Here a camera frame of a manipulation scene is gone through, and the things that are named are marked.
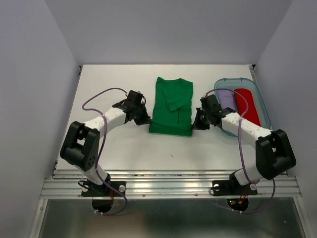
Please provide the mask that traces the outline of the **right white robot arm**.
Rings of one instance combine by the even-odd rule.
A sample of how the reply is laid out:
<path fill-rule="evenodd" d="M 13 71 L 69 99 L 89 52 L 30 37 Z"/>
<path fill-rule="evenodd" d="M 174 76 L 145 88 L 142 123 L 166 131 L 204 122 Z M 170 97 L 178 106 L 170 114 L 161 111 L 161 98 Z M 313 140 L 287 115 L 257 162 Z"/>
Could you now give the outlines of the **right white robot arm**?
<path fill-rule="evenodd" d="M 201 107 L 197 108 L 193 123 L 194 130 L 208 130 L 216 126 L 229 131 L 238 140 L 248 142 L 256 152 L 255 162 L 233 172 L 227 180 L 214 180 L 211 194 L 214 196 L 240 195 L 246 191 L 257 193 L 250 185 L 262 179 L 271 180 L 295 167 L 296 159 L 285 131 L 272 131 L 260 127 L 231 108 L 223 109 L 215 95 L 201 98 Z"/>

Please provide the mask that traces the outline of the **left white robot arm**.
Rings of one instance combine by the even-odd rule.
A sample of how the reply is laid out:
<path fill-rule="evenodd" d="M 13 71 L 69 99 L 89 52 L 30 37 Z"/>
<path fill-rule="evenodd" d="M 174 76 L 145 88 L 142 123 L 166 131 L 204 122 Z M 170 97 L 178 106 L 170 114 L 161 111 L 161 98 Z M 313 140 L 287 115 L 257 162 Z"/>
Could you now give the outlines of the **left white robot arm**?
<path fill-rule="evenodd" d="M 112 105 L 105 113 L 87 107 L 93 99 L 111 90 L 124 92 L 126 98 Z M 99 165 L 107 133 L 130 121 L 134 121 L 136 125 L 149 124 L 151 118 L 147 113 L 146 98 L 138 91 L 126 92 L 121 88 L 109 88 L 84 102 L 82 110 L 96 112 L 99 116 L 86 122 L 72 122 L 59 155 L 93 183 L 93 190 L 98 195 L 106 195 L 110 189 L 117 191 L 110 186 L 109 174 Z"/>

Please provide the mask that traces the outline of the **green t shirt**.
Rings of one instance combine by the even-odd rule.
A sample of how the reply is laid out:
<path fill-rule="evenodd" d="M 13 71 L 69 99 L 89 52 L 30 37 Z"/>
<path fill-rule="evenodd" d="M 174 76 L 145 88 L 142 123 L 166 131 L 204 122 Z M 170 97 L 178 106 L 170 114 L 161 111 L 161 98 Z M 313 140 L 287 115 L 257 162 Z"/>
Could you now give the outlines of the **green t shirt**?
<path fill-rule="evenodd" d="M 192 82 L 158 77 L 149 133 L 192 136 L 192 97 Z"/>

